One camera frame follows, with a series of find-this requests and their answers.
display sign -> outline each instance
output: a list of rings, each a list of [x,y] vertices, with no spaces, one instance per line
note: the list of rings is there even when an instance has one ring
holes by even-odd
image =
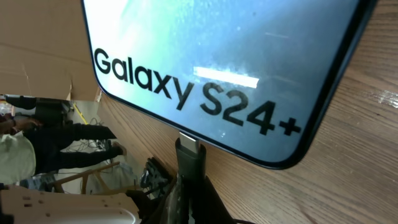
[[[83,0],[110,97],[261,166],[306,153],[374,1]]]

wooden table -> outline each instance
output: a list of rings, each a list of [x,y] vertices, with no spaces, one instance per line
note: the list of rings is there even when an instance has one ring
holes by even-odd
[[[178,131],[107,97],[98,111],[130,153],[176,170]],[[398,223],[398,1],[382,0],[308,154],[267,170],[205,144],[206,172],[234,218]]]

